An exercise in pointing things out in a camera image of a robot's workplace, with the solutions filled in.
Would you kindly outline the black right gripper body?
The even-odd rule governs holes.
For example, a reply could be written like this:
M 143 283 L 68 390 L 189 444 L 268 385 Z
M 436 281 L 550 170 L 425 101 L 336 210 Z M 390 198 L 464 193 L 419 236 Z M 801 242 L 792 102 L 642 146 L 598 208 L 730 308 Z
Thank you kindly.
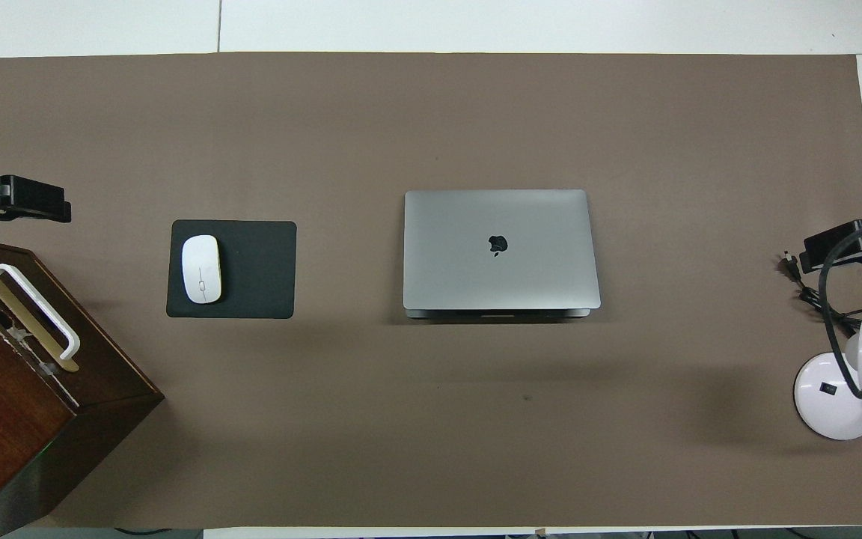
M 862 228 L 862 219 L 853 219 L 804 239 L 804 271 L 820 270 L 835 245 L 860 228 Z M 849 264 L 862 265 L 862 236 L 842 249 L 834 261 L 835 266 Z

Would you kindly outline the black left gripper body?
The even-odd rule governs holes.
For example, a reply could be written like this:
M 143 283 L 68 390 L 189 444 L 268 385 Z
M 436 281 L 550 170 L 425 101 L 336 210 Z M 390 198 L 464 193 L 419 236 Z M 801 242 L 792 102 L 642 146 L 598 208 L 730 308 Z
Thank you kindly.
M 1 219 L 48 219 L 69 224 L 72 207 L 64 188 L 20 175 L 0 175 Z

